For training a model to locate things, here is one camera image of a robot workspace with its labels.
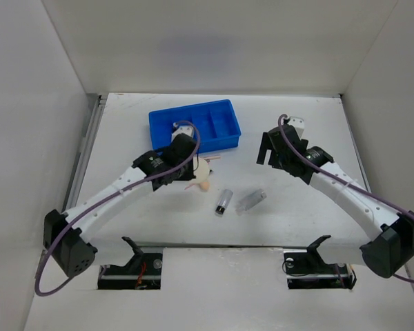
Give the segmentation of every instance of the white table surface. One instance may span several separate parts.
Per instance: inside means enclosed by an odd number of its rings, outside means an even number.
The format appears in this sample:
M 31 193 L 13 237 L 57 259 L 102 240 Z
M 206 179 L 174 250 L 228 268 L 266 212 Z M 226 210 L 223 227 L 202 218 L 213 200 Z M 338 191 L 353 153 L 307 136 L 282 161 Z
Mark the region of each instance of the white table surface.
M 332 240 L 367 240 L 359 226 L 322 193 L 282 170 L 257 165 L 262 132 L 277 125 L 282 113 L 306 121 L 304 138 L 320 146 L 354 179 L 362 182 L 348 124 L 338 98 L 217 96 L 180 94 L 110 94 L 92 149 L 79 203 L 100 191 L 152 148 L 148 113 L 205 101 L 230 99 L 242 136 L 239 146 L 211 162 L 210 190 L 184 190 L 174 182 L 132 204 L 106 225 L 96 238 L 138 242 L 229 245 L 308 245 L 323 234 Z M 219 219 L 215 207 L 221 191 L 234 192 Z M 244 216 L 236 202 L 263 188 L 267 199 Z
M 304 137 L 312 145 L 325 148 L 348 174 L 361 178 L 339 99 L 111 94 L 80 200 L 150 149 L 149 111 L 218 99 L 232 101 L 242 137 L 238 148 L 221 151 L 221 160 L 212 161 L 210 191 L 184 191 L 184 184 L 173 183 L 125 210 L 102 229 L 100 239 L 128 235 L 136 241 L 239 245 L 308 245 L 327 233 L 364 239 L 357 224 L 322 194 L 255 163 L 262 132 L 287 112 L 307 120 Z M 219 219 L 213 212 L 224 188 L 233 190 L 236 200 L 255 188 L 264 188 L 268 198 L 245 217 L 237 217 L 231 206 Z M 35 297 L 25 331 L 414 330 L 411 285 L 381 279 L 362 266 L 355 267 L 359 281 L 351 292 L 288 290 L 279 248 L 168 248 L 163 260 L 160 291 L 96 291 L 98 268 L 92 266 L 61 292 Z M 41 288 L 63 280 L 49 261 Z
M 414 331 L 411 285 L 356 267 L 348 290 L 288 290 L 282 250 L 164 250 L 159 291 L 95 290 L 97 267 L 35 297 L 25 331 Z M 43 288 L 64 280 L 50 263 Z

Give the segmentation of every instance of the blue plastic bin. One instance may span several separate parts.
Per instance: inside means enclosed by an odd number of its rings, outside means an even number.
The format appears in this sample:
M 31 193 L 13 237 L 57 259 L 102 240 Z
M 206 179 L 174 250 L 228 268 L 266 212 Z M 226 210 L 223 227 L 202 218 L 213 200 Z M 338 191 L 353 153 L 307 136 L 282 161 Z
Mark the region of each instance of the blue plastic bin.
M 153 149 L 168 146 L 173 123 L 181 120 L 196 125 L 201 134 L 200 153 L 237 147 L 241 130 L 230 100 L 199 103 L 149 112 Z

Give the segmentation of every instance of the white enclosure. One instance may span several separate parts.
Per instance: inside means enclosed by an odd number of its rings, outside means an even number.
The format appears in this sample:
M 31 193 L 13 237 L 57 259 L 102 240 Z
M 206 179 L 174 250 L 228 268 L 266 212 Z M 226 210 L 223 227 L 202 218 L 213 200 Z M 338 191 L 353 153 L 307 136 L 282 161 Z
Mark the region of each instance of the white enclosure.
M 0 0 L 0 331 L 25 324 L 85 91 L 343 94 L 372 191 L 414 210 L 414 0 Z

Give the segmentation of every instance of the clear plastic vial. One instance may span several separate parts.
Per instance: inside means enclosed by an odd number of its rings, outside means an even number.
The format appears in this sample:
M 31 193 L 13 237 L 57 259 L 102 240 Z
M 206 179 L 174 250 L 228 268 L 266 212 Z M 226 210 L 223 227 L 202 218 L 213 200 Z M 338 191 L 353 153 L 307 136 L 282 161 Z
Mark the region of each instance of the clear plastic vial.
M 227 206 L 230 203 L 230 200 L 232 199 L 232 196 L 233 192 L 230 190 L 224 190 L 222 192 L 215 211 L 218 215 L 222 215 L 226 211 Z
M 267 194 L 261 188 L 249 194 L 240 200 L 236 206 L 236 213 L 238 215 L 246 212 L 247 210 L 255 207 L 259 202 L 264 200 L 267 197 Z

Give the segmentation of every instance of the screw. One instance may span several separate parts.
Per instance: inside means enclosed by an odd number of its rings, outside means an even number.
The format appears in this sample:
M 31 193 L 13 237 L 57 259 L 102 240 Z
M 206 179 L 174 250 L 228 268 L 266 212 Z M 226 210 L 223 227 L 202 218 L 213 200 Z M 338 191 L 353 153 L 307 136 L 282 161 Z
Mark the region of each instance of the screw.
M 286 260 L 285 260 L 285 266 L 287 267 L 287 268 L 292 268 L 292 267 L 294 267 L 295 266 L 295 264 L 294 264 L 294 262 L 295 262 L 295 260 L 293 260 L 291 257 L 288 257 Z
M 153 261 L 153 267 L 155 269 L 161 269 L 162 266 L 163 266 L 163 261 L 161 261 L 159 259 L 156 259 L 156 260 Z

